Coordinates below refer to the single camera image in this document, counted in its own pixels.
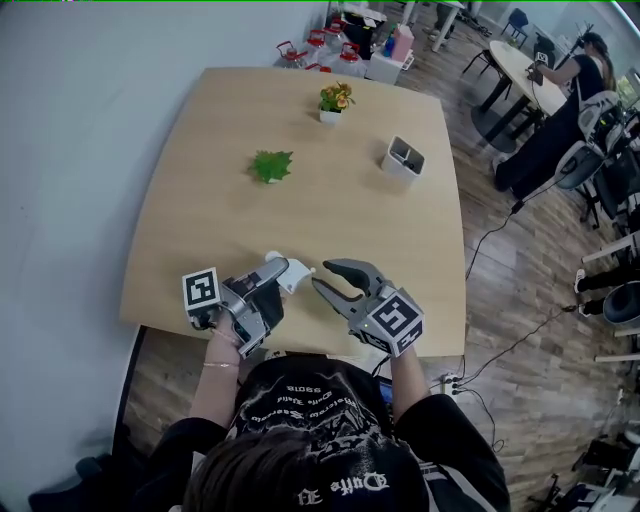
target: pink box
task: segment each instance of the pink box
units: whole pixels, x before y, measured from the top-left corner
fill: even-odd
[[[406,25],[398,25],[393,32],[395,44],[391,52],[391,58],[400,62],[404,62],[407,58],[409,50],[413,45],[413,34],[411,29]]]

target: bracelet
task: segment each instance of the bracelet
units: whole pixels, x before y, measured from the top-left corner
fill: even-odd
[[[239,340],[237,337],[234,339],[234,338],[232,338],[231,336],[228,336],[228,335],[226,335],[225,333],[223,333],[222,331],[219,331],[218,329],[215,329],[215,328],[213,328],[213,327],[211,327],[211,328],[210,328],[210,331],[211,331],[213,334],[219,334],[219,335],[220,335],[220,336],[222,336],[224,339],[226,339],[227,341],[231,342],[231,344],[232,344],[234,347],[236,347],[236,348],[238,347],[238,342],[239,342],[240,340]]]
[[[237,364],[233,364],[233,363],[203,363],[203,366],[207,366],[209,368],[211,367],[218,367],[218,368],[239,368],[239,365]]]

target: white flower pot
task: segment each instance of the white flower pot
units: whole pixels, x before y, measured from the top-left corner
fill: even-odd
[[[342,112],[320,110],[320,121],[326,124],[336,124],[340,120],[340,116],[342,116]]]

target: white round table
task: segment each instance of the white round table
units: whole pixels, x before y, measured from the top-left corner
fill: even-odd
[[[503,134],[503,130],[530,102],[540,113],[551,116],[567,101],[560,88],[543,78],[542,85],[527,78],[527,68],[533,61],[517,48],[513,48],[503,41],[491,41],[489,51],[494,58],[503,76],[494,88],[493,92],[480,106],[471,109],[471,118],[476,129],[484,139],[496,149],[511,153],[515,150],[516,139],[533,122],[536,117],[531,116],[527,121],[509,135]],[[491,105],[500,97],[506,88],[512,85],[522,96],[500,117],[490,110]]]

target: green leaf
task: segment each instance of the green leaf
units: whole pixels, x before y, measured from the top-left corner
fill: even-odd
[[[292,154],[292,151],[289,153],[284,151],[278,151],[277,153],[258,151],[250,168],[265,183],[269,183],[271,180],[281,180],[287,174],[291,174],[287,167],[291,163]]]

